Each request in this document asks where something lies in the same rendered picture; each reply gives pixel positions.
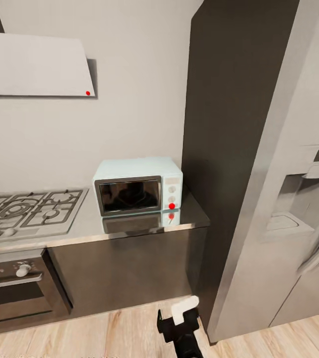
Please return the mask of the microwave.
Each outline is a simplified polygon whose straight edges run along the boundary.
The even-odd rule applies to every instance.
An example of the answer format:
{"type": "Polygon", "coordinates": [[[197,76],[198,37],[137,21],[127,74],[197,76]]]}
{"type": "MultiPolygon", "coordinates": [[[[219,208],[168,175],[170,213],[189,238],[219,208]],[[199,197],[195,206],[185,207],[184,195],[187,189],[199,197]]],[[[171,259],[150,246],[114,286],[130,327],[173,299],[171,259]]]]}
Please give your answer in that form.
{"type": "Polygon", "coordinates": [[[101,217],[178,209],[182,182],[170,157],[103,160],[92,179],[101,217]]]}

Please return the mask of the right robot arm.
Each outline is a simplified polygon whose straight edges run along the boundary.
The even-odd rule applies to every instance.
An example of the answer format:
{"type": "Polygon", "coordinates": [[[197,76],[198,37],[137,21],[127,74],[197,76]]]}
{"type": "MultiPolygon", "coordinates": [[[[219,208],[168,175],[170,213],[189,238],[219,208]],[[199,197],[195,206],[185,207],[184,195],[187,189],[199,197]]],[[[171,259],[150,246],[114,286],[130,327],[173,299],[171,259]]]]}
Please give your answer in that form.
{"type": "Polygon", "coordinates": [[[162,320],[158,310],[157,327],[163,333],[166,343],[173,341],[178,358],[203,358],[195,339],[194,331],[199,329],[197,295],[191,295],[171,305],[172,317],[162,320]]]}

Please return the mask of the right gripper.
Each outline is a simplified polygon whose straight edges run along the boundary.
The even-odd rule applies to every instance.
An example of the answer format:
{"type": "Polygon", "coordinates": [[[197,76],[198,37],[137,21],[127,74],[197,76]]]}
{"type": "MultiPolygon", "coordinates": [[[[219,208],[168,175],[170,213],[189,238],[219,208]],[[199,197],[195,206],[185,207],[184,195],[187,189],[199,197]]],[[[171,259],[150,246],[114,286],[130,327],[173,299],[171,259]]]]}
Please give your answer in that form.
{"type": "Polygon", "coordinates": [[[158,310],[157,327],[159,333],[163,333],[166,343],[173,341],[176,347],[179,340],[184,336],[195,337],[194,331],[199,329],[197,312],[194,309],[183,312],[184,321],[175,325],[173,317],[162,320],[161,311],[158,310]]]}

